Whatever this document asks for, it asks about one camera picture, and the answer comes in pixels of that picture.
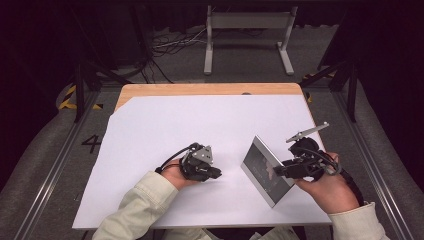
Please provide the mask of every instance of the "white sleeve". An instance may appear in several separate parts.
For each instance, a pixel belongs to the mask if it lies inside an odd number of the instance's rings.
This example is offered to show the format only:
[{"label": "white sleeve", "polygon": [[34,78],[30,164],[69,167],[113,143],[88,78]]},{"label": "white sleeve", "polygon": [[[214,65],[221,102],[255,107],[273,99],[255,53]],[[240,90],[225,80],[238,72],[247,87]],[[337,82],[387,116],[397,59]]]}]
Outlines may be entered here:
[{"label": "white sleeve", "polygon": [[385,240],[384,228],[375,214],[375,203],[328,215],[333,222],[336,240]]},{"label": "white sleeve", "polygon": [[155,172],[148,172],[129,190],[116,213],[108,216],[93,239],[137,239],[168,209],[178,190]]}]

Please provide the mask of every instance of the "number 4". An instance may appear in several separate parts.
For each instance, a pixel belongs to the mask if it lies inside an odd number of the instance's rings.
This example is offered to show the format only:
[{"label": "number 4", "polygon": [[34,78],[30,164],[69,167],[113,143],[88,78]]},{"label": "number 4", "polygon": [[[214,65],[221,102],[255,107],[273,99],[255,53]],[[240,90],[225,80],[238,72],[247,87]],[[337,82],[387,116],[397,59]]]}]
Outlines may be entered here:
[{"label": "number 4", "polygon": [[84,142],[82,142],[81,145],[91,145],[90,153],[93,153],[94,148],[96,147],[96,145],[102,144],[102,142],[97,142],[98,139],[99,139],[99,136],[93,135],[89,139],[87,139]]}]

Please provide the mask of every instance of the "sleeve cuff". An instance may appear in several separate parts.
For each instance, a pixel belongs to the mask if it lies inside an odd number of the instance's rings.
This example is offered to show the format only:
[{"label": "sleeve cuff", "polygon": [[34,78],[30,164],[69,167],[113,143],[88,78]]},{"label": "sleeve cuff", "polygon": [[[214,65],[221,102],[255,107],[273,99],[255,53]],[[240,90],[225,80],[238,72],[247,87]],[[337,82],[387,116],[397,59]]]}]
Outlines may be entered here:
[{"label": "sleeve cuff", "polygon": [[144,175],[135,188],[144,192],[156,206],[164,210],[178,193],[174,185],[156,172],[148,172]]},{"label": "sleeve cuff", "polygon": [[381,239],[385,234],[375,213],[375,203],[328,216],[333,222],[336,239]]}]

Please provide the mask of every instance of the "hand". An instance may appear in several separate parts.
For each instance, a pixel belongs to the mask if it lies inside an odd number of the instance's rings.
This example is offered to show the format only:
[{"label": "hand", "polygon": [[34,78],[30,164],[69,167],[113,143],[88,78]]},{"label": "hand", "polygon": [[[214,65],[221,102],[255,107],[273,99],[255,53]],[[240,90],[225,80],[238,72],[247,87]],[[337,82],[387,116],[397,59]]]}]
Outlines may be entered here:
[{"label": "hand", "polygon": [[[328,154],[335,161],[339,161],[336,153]],[[340,174],[335,176],[324,174],[316,182],[303,179],[295,179],[294,182],[299,188],[309,193],[327,214],[347,212],[359,207],[355,194]]]},{"label": "hand", "polygon": [[161,175],[166,178],[170,183],[172,183],[172,185],[174,185],[178,190],[199,183],[198,181],[185,179],[185,177],[181,174],[179,165],[179,159],[174,159],[170,161],[164,167],[165,170],[162,171]]}]

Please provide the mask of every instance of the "white paper sheet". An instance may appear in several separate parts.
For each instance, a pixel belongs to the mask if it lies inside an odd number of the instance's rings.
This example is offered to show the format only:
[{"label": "white paper sheet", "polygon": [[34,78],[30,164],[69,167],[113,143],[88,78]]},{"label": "white paper sheet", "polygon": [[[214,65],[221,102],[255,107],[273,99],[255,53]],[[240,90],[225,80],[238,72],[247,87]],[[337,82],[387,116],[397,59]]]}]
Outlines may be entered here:
[{"label": "white paper sheet", "polygon": [[296,186],[270,208],[240,167],[255,135],[282,161],[293,157],[285,140],[312,127],[302,95],[132,98],[109,120],[73,228],[97,228],[147,171],[193,142],[212,146],[223,175],[183,189],[153,227],[330,223]]}]

